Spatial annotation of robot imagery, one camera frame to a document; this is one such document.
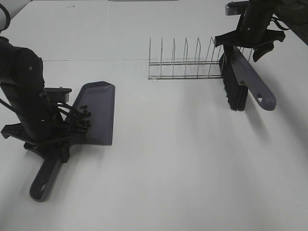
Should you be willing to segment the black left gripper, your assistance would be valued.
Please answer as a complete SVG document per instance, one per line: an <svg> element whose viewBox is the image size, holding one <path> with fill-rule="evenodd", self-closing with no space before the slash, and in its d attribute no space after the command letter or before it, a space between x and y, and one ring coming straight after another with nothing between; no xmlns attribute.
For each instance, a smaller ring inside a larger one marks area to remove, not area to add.
<svg viewBox="0 0 308 231"><path fill-rule="evenodd" d="M24 141L26 148L44 160L67 163L70 144L87 143L89 128L77 124L77 109L72 106L53 105L50 109L46 113L30 111L29 116L20 115L20 123L5 125L1 134L6 139Z"/></svg>

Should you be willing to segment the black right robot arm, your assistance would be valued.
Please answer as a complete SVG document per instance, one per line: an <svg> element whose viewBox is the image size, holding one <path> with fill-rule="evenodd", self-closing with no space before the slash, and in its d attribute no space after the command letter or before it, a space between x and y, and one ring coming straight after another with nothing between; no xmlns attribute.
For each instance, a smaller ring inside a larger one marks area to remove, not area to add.
<svg viewBox="0 0 308 231"><path fill-rule="evenodd" d="M274 42L283 42L285 31L291 30L308 43L308 2L306 0L244 0L225 5L227 16L240 15L234 31L216 36L214 46L249 48L253 60L274 49Z"/></svg>

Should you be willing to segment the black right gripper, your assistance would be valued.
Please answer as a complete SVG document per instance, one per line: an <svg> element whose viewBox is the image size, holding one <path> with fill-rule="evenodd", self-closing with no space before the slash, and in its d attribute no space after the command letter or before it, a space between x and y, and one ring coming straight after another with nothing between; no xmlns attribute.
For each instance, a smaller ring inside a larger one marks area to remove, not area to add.
<svg viewBox="0 0 308 231"><path fill-rule="evenodd" d="M253 48L253 60L257 62L262 56L274 49L274 41L283 42L285 33L281 30L270 30L268 26L277 7L275 0L248 0L245 13L240 15L234 31L216 36L216 47L223 45L224 64L231 63L234 46Z"/></svg>

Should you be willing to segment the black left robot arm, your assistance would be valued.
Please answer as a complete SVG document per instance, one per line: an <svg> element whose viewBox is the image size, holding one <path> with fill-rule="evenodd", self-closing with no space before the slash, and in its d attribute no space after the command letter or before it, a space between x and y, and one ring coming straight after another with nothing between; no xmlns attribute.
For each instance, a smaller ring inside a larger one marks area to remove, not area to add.
<svg viewBox="0 0 308 231"><path fill-rule="evenodd" d="M154 12L154 3L160 1L114 1L116 7L124 7L126 22L128 14L138 17L145 26L145 18L137 13L146 13L140 7L149 7ZM151 62L151 38L149 39L148 79L223 79L227 73L225 53L213 60L200 60L201 45L198 38L195 60L187 59L188 43L185 38L183 60L162 62L163 39L160 61ZM174 75L174 66L181 75ZM14 137L24 141L24 148L44 159L44 163L66 163L69 149L75 144L111 146L113 144L115 90L112 83L96 81L82 86L74 104L68 105L70 88L46 88L43 78L43 60L28 48L13 46L5 37L0 37L0 88L10 104L0 103L16 113L18 124L5 125L1 134L5 139Z"/></svg>

